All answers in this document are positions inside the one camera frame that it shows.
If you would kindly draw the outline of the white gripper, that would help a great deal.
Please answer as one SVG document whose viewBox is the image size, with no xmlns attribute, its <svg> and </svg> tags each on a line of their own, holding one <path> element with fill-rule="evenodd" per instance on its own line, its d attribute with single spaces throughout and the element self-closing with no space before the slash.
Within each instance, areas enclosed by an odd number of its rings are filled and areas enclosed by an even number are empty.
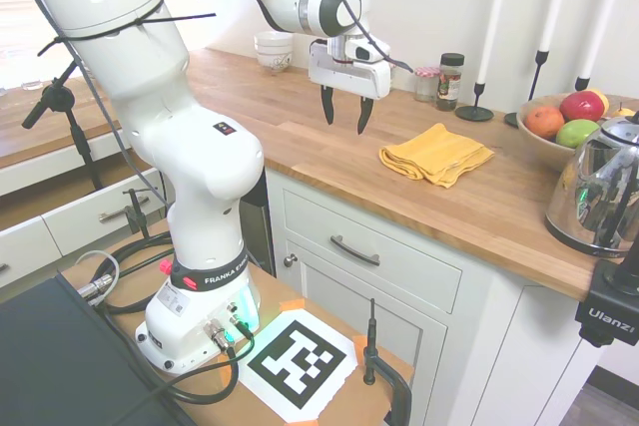
<svg viewBox="0 0 639 426">
<path fill-rule="evenodd" d="M 341 63 L 328 52 L 327 41 L 315 39 L 310 45 L 309 78 L 320 86 L 320 99 L 326 122 L 334 120 L 333 89 L 361 96 L 357 133 L 361 135 L 372 114 L 374 100 L 390 92 L 390 67 L 384 60 L 372 64 L 352 61 Z"/>
</svg>

